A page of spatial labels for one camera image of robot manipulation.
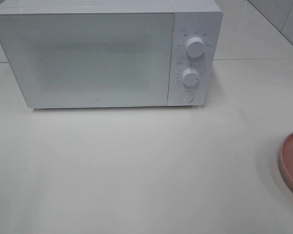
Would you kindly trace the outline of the round white door button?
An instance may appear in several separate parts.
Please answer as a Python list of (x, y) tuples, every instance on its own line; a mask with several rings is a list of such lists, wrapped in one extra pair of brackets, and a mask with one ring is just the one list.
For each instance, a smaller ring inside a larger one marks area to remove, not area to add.
[(179, 100), (185, 103), (191, 103), (193, 99), (194, 99), (194, 94), (191, 91), (184, 91), (179, 96)]

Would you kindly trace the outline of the white microwave door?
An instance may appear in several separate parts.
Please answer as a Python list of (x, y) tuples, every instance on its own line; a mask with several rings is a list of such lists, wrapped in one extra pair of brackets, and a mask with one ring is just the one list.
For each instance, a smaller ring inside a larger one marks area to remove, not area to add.
[(167, 103), (173, 14), (0, 15), (31, 108)]

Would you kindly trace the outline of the lower white microwave knob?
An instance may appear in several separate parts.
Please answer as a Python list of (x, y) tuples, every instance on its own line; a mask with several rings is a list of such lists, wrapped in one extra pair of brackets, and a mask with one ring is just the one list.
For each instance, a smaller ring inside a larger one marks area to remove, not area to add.
[(188, 68), (183, 71), (182, 80), (185, 86), (194, 86), (199, 82), (199, 73), (196, 69)]

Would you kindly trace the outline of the white microwave knob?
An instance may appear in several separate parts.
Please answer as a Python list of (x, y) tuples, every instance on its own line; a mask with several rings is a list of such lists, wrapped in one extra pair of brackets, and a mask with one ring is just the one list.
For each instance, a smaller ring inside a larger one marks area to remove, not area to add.
[(199, 82), (199, 73), (196, 69), (188, 68), (183, 71), (182, 80), (185, 86), (194, 86)]
[(205, 40), (200, 36), (193, 36), (185, 42), (186, 53), (191, 58), (198, 58), (205, 52)]

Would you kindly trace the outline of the upper white microwave knob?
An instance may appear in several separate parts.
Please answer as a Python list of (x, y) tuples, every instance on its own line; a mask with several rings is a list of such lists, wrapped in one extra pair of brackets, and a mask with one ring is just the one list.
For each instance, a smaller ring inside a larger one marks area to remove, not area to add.
[(198, 58), (205, 52), (205, 40), (200, 36), (193, 36), (185, 42), (186, 53), (191, 58)]

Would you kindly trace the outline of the white microwave oven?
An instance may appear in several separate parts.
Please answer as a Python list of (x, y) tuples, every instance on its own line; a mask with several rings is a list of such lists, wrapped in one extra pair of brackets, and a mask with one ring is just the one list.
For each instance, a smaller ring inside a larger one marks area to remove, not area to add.
[[(165, 13), (173, 14), (173, 28), (167, 103), (162, 106), (203, 105), (223, 19), (212, 0), (6, 0), (0, 4), (0, 15)], [(206, 43), (204, 54), (198, 58), (186, 53), (185, 42), (193, 36), (202, 37)], [(188, 68), (199, 73), (194, 86), (183, 84), (182, 73)], [(184, 91), (193, 92), (191, 103), (179, 100)]]

